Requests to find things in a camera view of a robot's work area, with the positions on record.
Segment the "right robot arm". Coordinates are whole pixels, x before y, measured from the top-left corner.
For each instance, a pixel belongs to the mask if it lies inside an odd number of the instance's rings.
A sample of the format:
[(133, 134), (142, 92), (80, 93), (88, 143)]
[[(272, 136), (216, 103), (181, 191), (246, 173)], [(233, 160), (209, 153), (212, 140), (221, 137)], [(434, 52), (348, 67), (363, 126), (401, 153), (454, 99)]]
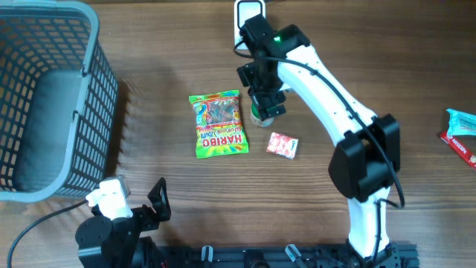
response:
[(390, 241), (385, 230), (387, 205), (403, 208), (397, 177), (400, 129), (392, 115), (379, 117), (356, 100), (322, 63), (297, 25), (279, 31), (261, 14), (239, 27), (250, 63), (237, 73), (247, 87), (251, 113), (261, 122), (285, 113), (285, 90), (293, 90), (312, 110), (335, 150), (328, 172), (347, 198), (348, 244), (363, 265), (383, 262)]

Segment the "red Nescafe coffee stick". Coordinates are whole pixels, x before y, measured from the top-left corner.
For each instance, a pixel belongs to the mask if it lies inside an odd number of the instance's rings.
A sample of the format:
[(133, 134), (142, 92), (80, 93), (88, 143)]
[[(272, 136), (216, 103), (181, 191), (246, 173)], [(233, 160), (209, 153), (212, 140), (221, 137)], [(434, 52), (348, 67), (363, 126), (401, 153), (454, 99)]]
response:
[(447, 132), (440, 133), (440, 138), (473, 170), (475, 170), (475, 154), (456, 137)]

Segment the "Haribo gummy candy bag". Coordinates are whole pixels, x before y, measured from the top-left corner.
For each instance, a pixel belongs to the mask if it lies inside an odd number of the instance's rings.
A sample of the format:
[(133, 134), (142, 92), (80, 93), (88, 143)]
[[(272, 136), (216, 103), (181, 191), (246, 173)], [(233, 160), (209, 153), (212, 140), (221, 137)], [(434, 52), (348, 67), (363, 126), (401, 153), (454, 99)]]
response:
[(196, 157), (206, 159), (249, 152), (239, 109), (239, 90), (191, 95), (196, 119)]

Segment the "green lid jar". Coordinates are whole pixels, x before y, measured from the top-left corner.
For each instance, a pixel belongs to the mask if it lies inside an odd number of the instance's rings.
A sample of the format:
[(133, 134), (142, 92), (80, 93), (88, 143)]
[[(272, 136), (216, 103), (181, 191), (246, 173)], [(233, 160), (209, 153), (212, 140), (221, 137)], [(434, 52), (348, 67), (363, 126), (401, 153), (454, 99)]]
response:
[(262, 128), (269, 127), (274, 122), (274, 118), (267, 118), (265, 120), (261, 120), (259, 117), (258, 110), (254, 104), (251, 105), (250, 117), (251, 117), (251, 122), (257, 127), (262, 127)]

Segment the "small red snack box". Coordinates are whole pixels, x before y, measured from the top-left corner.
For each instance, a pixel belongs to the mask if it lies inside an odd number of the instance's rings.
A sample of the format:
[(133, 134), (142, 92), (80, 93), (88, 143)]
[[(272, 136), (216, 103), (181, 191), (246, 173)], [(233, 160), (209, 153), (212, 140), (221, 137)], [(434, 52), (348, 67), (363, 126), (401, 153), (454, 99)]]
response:
[(270, 136), (266, 151), (287, 159), (293, 159), (296, 155), (297, 148), (297, 138), (273, 132)]

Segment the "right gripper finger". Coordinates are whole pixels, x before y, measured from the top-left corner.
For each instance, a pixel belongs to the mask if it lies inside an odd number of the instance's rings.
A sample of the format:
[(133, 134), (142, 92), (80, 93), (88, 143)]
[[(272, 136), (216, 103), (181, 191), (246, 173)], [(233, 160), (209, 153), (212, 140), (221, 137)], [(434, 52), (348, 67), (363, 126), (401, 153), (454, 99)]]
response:
[(275, 92), (273, 95), (265, 96), (264, 101), (263, 108), (266, 118), (273, 118), (286, 112), (283, 105), (286, 96), (283, 92)]
[(251, 114), (258, 120), (266, 120), (268, 118), (268, 113), (265, 107), (263, 107), (259, 98), (256, 95), (250, 95), (251, 98)]

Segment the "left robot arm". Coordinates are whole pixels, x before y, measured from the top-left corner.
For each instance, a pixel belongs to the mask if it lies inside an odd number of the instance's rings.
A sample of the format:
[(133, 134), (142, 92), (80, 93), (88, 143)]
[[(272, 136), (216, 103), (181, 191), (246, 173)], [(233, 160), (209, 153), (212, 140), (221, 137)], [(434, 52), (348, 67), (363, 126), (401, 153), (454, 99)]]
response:
[(130, 208), (130, 189), (123, 176), (110, 177), (86, 196), (93, 217), (75, 234), (78, 257), (84, 267), (168, 267), (167, 258), (151, 237), (141, 233), (158, 229), (171, 218), (165, 178), (160, 178), (147, 198), (151, 206)]

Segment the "light blue tissue pack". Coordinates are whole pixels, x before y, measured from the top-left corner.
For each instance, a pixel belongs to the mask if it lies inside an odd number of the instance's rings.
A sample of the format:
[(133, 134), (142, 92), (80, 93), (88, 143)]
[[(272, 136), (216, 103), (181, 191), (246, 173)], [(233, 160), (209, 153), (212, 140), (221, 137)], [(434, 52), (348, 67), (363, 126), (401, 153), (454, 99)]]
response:
[(447, 109), (449, 113), (449, 122), (447, 133), (452, 136), (458, 135), (476, 135), (476, 117), (475, 115)]

